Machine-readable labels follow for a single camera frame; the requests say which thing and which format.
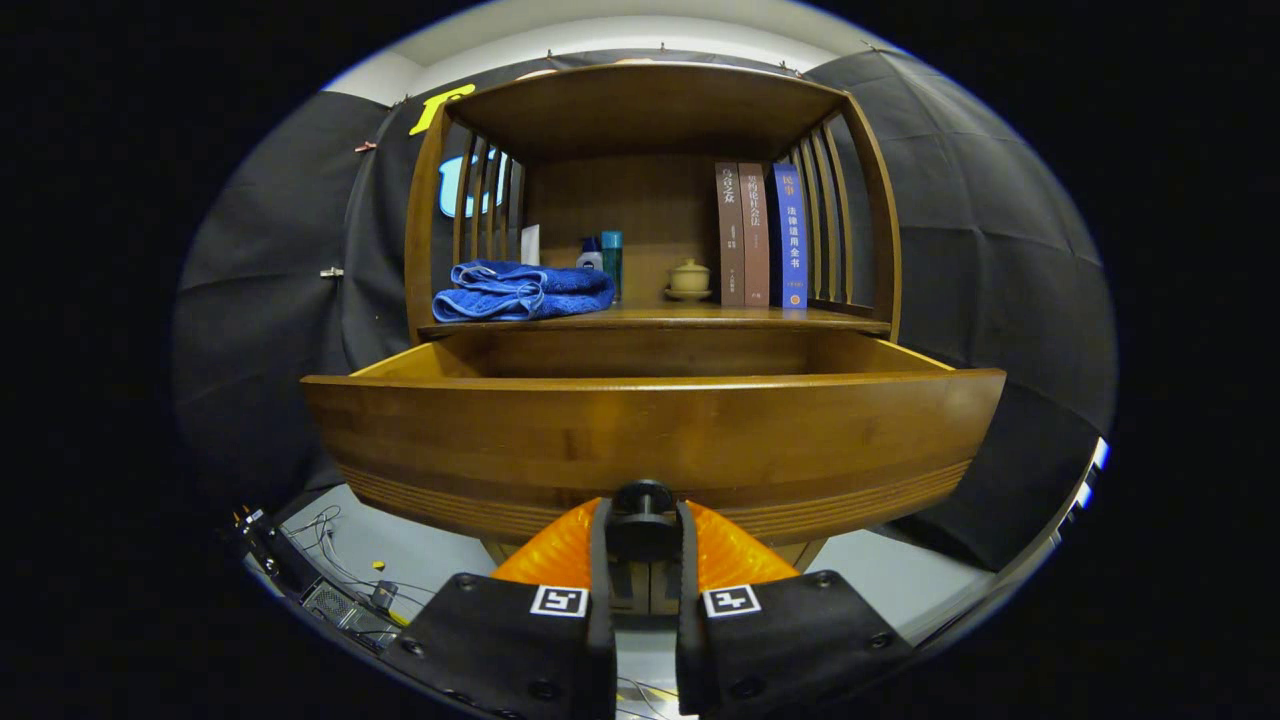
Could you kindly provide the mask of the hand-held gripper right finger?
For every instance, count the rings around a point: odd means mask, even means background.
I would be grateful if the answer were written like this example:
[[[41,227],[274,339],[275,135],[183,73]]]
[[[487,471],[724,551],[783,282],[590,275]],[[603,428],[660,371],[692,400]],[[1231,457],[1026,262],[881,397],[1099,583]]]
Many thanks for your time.
[[[682,541],[675,669],[678,711],[699,719],[817,719],[915,653],[837,571],[700,582],[710,568],[694,505]]]

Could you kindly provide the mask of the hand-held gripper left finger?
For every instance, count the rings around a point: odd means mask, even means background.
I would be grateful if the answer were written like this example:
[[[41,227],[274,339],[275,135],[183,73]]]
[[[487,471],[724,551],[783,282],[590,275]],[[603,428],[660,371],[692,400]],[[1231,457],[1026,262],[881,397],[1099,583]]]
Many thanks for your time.
[[[577,579],[454,574],[389,643],[387,665],[467,717],[612,719],[611,510],[608,498],[591,500],[540,534],[561,534]]]

